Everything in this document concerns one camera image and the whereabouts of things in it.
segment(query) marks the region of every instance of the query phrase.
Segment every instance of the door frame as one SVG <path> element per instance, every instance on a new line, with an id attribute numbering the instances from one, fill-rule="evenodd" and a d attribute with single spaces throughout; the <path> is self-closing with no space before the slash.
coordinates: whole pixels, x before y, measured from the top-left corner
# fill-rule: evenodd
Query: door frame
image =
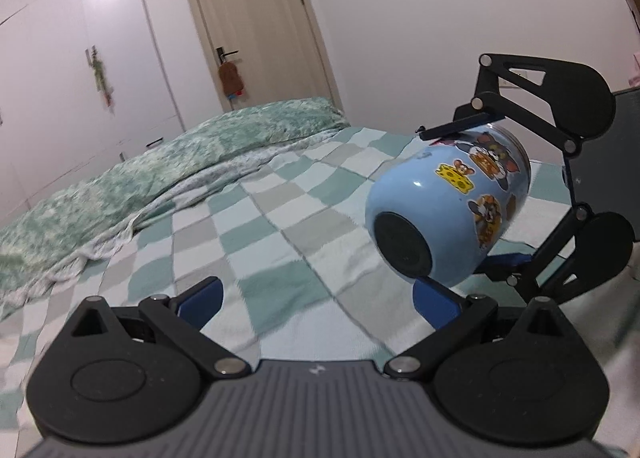
<path id="1" fill-rule="evenodd" d="M 204 51 L 204 56 L 207 60 L 207 65 L 209 66 L 211 79 L 213 79 L 213 83 L 216 87 L 216 90 L 218 91 L 220 103 L 222 104 L 222 108 L 225 112 L 231 111 L 231 104 L 226 98 L 226 95 L 224 95 L 224 92 L 222 90 L 222 83 L 220 82 L 220 78 L 218 77 L 218 62 L 216 60 L 214 41 L 204 21 L 204 14 L 200 5 L 200 1 L 188 1 L 191 7 L 191 15 L 193 15 L 196 30 L 198 31 L 198 37 L 200 38 L 200 44 L 202 45 L 202 50 Z M 324 70 L 324 75 L 329 85 L 329 91 L 331 92 L 332 100 L 334 101 L 334 106 L 342 111 L 342 101 L 340 99 L 340 93 L 338 92 L 338 85 L 331 68 L 331 63 L 329 62 L 329 55 L 324 45 L 324 40 L 320 32 L 318 20 L 316 19 L 316 13 L 313 9 L 313 6 L 311 5 L 311 0 L 304 0 L 304 7 L 306 18 L 309 22 L 309 26 L 311 27 L 311 33 L 316 43 L 316 48 L 318 49 L 318 54 L 322 63 L 322 69 Z"/>

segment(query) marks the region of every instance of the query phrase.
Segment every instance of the bed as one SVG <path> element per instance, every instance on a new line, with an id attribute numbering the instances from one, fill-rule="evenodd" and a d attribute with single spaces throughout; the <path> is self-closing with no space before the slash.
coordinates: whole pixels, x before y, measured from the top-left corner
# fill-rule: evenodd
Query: bed
<path id="1" fill-rule="evenodd" d="M 414 137 L 351 127 L 322 99 L 273 104 L 208 121 L 115 168 L 111 180 L 61 192 L 40 204 L 38 215 L 1 232 L 0 276 L 11 286 L 1 295 L 0 458 L 21 456 L 39 441 L 26 382 L 88 295 L 134 305 L 219 276 L 223 308 L 202 332 L 254 366 L 261 358 L 372 359 L 382 366 L 430 334 L 412 305 L 411 285 L 383 262 L 363 227 L 376 179 L 423 148 Z M 123 181 L 134 181 L 135 190 L 121 185 L 107 199 L 105 189 Z M 84 206 L 70 207 L 73 199 Z M 96 203 L 104 212 L 95 212 Z M 493 253 L 533 252 L 569 204 L 561 168 L 533 162 L 530 196 Z M 56 208 L 86 216 L 54 221 Z M 33 236 L 42 240 L 28 252 L 19 235 L 43 219 L 49 230 L 38 226 Z M 634 273 L 629 266 L 565 306 L 603 364 L 620 367 L 618 349 L 634 325 Z M 507 284 L 481 276 L 455 290 L 522 304 Z M 616 424 L 606 422 L 602 439 L 619 443 Z M 625 438 L 633 440 L 632 432 Z"/>

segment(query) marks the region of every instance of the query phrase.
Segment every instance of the white wall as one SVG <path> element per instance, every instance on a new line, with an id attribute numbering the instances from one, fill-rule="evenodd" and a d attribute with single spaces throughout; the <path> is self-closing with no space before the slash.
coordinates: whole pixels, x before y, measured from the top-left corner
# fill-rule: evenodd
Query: white wall
<path id="1" fill-rule="evenodd" d="M 162 64 L 184 125 L 223 112 L 188 0 L 145 0 Z"/>
<path id="2" fill-rule="evenodd" d="M 586 63 L 628 86 L 638 31 L 624 0 L 312 0 L 347 117 L 409 133 L 472 96 L 483 52 Z M 543 109 L 537 108 L 544 116 Z M 534 159 L 553 148 L 522 139 Z"/>

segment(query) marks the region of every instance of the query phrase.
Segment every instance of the gray gripper base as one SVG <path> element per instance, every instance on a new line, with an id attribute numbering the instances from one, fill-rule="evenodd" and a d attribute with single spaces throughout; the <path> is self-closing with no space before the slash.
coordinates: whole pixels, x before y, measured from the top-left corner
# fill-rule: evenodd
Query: gray gripper base
<path id="1" fill-rule="evenodd" d="M 29 458 L 606 458 L 583 441 L 545 450 L 465 434 L 414 382 L 372 361 L 263 361 L 247 378 L 215 383 L 182 423 L 143 442 L 83 448 L 52 438 Z"/>

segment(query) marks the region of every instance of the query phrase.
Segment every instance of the hanging towel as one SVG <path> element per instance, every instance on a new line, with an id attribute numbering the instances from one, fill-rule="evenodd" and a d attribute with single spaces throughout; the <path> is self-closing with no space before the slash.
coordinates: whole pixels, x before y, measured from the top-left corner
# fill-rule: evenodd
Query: hanging towel
<path id="1" fill-rule="evenodd" d="M 238 67 L 231 61 L 225 61 L 218 67 L 218 76 L 222 81 L 222 88 L 225 95 L 229 98 L 242 95 L 244 90 L 244 83 L 240 74 L 238 74 Z"/>

